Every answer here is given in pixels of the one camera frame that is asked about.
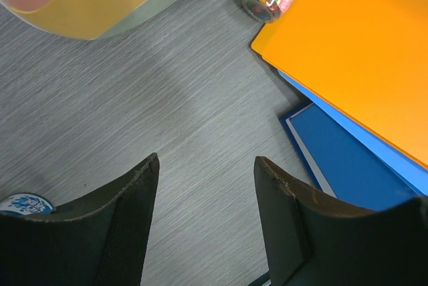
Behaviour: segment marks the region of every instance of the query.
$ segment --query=black object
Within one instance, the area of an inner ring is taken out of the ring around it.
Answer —
[[[50,214],[0,214],[0,285],[140,285],[158,174],[152,154]]]
[[[333,198],[265,157],[255,190],[272,286],[424,285],[427,197],[382,212]]]

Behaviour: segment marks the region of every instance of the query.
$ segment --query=dark blue book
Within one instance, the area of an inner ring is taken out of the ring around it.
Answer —
[[[385,210],[416,196],[400,176],[315,104],[280,118],[314,184],[336,198]]]

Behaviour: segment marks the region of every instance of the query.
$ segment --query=stack of books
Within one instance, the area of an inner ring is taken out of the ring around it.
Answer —
[[[280,121],[316,185],[373,210],[428,194],[428,0],[295,0],[251,46],[313,102]]]

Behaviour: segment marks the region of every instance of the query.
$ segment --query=blue book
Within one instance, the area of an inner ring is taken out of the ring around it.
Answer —
[[[280,118],[314,183],[340,200],[385,210],[417,195],[341,125],[310,104]]]
[[[287,82],[301,91],[332,119],[371,150],[379,159],[388,165],[388,167],[396,172],[417,194],[428,195],[428,170],[364,129],[283,72],[279,71],[279,73]]]

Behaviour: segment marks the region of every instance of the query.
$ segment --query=orange book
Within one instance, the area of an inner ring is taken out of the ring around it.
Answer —
[[[252,48],[428,168],[428,0],[295,0]]]

